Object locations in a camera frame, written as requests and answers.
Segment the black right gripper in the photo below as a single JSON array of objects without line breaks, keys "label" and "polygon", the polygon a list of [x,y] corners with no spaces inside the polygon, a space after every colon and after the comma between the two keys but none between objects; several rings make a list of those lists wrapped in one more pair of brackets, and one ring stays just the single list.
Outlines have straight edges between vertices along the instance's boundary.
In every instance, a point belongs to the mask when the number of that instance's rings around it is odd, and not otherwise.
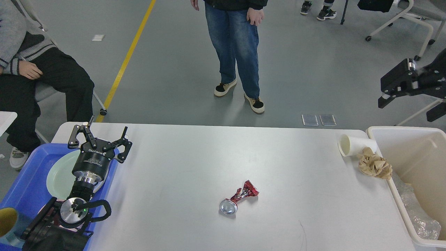
[{"label": "black right gripper", "polygon": [[[403,59],[380,79],[382,96],[378,107],[384,108],[392,100],[402,96],[427,94],[432,97],[446,96],[446,49],[441,51],[432,63],[417,67],[414,59]],[[426,119],[433,122],[446,114],[445,99],[432,102],[426,112]]]}]

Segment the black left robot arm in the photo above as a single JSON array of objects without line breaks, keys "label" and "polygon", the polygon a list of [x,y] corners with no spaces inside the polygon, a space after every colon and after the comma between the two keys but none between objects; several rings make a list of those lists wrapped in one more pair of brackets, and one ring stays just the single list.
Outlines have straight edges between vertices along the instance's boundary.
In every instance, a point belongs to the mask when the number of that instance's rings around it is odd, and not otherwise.
[{"label": "black left robot arm", "polygon": [[75,181],[69,196],[60,201],[52,197],[21,235],[24,251],[82,251],[92,231],[89,224],[107,219],[112,210],[105,199],[93,200],[105,180],[113,159],[123,163],[132,147],[124,127],[119,139],[110,142],[94,137],[92,121],[75,125],[69,149],[80,149],[72,169]]}]

